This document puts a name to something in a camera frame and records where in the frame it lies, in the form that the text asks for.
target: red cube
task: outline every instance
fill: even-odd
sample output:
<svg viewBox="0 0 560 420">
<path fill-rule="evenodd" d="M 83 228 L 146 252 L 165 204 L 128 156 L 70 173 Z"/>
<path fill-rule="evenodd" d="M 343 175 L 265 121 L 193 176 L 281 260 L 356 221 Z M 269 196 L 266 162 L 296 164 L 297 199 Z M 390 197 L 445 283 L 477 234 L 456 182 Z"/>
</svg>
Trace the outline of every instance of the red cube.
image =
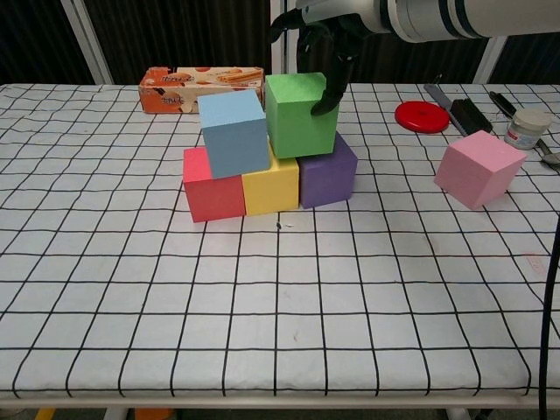
<svg viewBox="0 0 560 420">
<path fill-rule="evenodd" d="M 184 151 L 183 184 L 192 221 L 215 221 L 245 215 L 242 176 L 214 179 L 206 147 Z"/>
</svg>

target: table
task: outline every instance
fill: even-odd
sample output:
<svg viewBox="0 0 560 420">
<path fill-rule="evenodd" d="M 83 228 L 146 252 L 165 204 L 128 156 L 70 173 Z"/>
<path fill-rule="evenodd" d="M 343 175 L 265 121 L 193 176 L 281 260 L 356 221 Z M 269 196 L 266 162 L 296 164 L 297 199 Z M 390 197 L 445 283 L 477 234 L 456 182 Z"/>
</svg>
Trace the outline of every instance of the table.
<svg viewBox="0 0 560 420">
<path fill-rule="evenodd" d="M 441 88 L 498 135 L 488 90 L 556 113 L 560 149 L 559 87 Z M 535 406 L 558 173 L 532 150 L 468 211 L 432 182 L 459 133 L 394 120 L 419 99 L 348 89 L 348 202 L 193 224 L 197 115 L 146 115 L 134 86 L 0 87 L 0 406 Z"/>
</svg>

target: curtain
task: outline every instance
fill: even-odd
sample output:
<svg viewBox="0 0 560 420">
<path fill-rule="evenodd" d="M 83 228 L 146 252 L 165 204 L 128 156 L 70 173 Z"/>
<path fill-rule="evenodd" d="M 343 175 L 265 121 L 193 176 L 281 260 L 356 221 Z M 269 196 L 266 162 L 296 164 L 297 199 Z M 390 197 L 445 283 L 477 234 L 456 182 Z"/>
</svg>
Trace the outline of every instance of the curtain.
<svg viewBox="0 0 560 420">
<path fill-rule="evenodd" d="M 256 66 L 270 72 L 269 1 L 85 3 L 115 83 L 137 84 L 154 66 Z"/>
<path fill-rule="evenodd" d="M 0 7 L 0 84 L 94 82 L 60 0 Z"/>
<path fill-rule="evenodd" d="M 560 33 L 509 37 L 490 81 L 560 84 Z"/>
<path fill-rule="evenodd" d="M 368 38 L 353 70 L 353 82 L 425 83 L 442 74 L 441 83 L 472 83 L 486 39 L 409 44 L 394 35 Z M 311 70 L 325 71 L 331 45 L 319 41 L 311 53 Z"/>
</svg>

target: jar lid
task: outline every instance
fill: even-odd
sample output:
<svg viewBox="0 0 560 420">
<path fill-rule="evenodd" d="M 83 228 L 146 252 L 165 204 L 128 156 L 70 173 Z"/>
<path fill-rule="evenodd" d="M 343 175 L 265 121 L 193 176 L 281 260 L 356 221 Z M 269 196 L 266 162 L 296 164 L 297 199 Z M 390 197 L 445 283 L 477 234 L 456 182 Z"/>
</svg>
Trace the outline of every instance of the jar lid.
<svg viewBox="0 0 560 420">
<path fill-rule="evenodd" d="M 552 118 L 538 109 L 521 108 L 514 115 L 514 123 L 527 130 L 545 131 L 552 124 Z"/>
</svg>

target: white jar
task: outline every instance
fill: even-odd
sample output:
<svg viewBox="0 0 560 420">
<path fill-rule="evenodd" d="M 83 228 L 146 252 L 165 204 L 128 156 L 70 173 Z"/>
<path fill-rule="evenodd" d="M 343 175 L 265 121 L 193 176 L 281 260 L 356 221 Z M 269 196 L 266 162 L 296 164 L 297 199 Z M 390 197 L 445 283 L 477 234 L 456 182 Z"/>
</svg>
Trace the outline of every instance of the white jar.
<svg viewBox="0 0 560 420">
<path fill-rule="evenodd" d="M 528 151 L 536 146 L 536 142 L 551 124 L 550 115 L 538 109 L 518 109 L 507 128 L 504 140 L 516 149 Z"/>
</svg>

